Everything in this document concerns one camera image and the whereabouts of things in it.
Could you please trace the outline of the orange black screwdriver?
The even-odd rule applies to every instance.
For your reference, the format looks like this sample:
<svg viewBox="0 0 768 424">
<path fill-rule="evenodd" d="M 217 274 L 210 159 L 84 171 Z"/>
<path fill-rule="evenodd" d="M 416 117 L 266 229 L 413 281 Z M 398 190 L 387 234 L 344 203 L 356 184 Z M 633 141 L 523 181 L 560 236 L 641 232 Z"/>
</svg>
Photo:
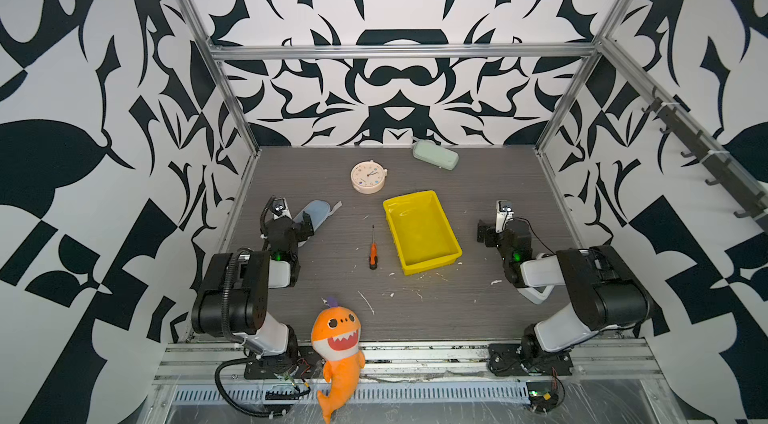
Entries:
<svg viewBox="0 0 768 424">
<path fill-rule="evenodd" d="M 369 247 L 368 265 L 370 270 L 376 270 L 378 268 L 378 248 L 375 237 L 375 226 L 372 226 L 371 228 L 371 244 Z"/>
</svg>

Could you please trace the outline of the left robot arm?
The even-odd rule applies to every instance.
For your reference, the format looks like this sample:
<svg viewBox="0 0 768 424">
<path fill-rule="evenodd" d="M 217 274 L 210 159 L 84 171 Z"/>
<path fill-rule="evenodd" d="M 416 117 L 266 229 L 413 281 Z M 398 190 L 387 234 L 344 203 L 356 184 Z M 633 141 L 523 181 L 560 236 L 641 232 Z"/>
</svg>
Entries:
<svg viewBox="0 0 768 424">
<path fill-rule="evenodd" d="M 259 223 L 262 248 L 211 258 L 191 311 L 196 334 L 242 346 L 257 359 L 298 360 L 295 331 L 268 311 L 268 293 L 296 285 L 299 248 L 315 234 L 309 207 L 293 216 L 287 201 L 271 197 Z"/>
</svg>

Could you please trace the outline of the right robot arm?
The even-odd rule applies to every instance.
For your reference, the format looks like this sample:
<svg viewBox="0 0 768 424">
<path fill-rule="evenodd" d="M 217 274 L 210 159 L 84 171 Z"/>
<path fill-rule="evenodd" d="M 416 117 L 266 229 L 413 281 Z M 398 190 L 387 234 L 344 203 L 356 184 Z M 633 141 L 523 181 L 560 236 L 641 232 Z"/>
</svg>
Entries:
<svg viewBox="0 0 768 424">
<path fill-rule="evenodd" d="M 477 241 L 498 251 L 505 278 L 529 302 L 542 304 L 557 287 L 568 294 L 564 308 L 526 328 L 515 357 L 522 367 L 565 357 L 605 331 L 634 329 L 651 317 L 653 299 L 612 246 L 534 255 L 535 236 L 508 201 L 496 203 L 492 223 L 477 224 Z"/>
</svg>

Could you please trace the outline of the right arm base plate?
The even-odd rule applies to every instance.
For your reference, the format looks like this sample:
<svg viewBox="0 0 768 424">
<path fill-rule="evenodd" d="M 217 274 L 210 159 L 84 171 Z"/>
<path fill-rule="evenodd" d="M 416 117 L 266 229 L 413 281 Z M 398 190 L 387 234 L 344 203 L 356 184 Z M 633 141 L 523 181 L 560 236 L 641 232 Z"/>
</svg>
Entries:
<svg viewBox="0 0 768 424">
<path fill-rule="evenodd" d="M 488 370 L 497 377 L 570 376 L 569 352 L 547 353 L 535 345 L 493 343 L 488 346 Z"/>
</svg>

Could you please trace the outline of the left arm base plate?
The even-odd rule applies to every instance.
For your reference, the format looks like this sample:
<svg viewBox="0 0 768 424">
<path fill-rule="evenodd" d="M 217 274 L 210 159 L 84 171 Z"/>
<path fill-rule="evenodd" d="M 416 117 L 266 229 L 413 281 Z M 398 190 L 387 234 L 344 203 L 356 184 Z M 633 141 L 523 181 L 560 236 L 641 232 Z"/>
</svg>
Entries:
<svg viewBox="0 0 768 424">
<path fill-rule="evenodd" d="M 246 380 L 266 380 L 290 374 L 292 377 L 309 376 L 320 366 L 322 358 L 311 346 L 298 346 L 276 356 L 250 361 L 244 371 Z"/>
</svg>

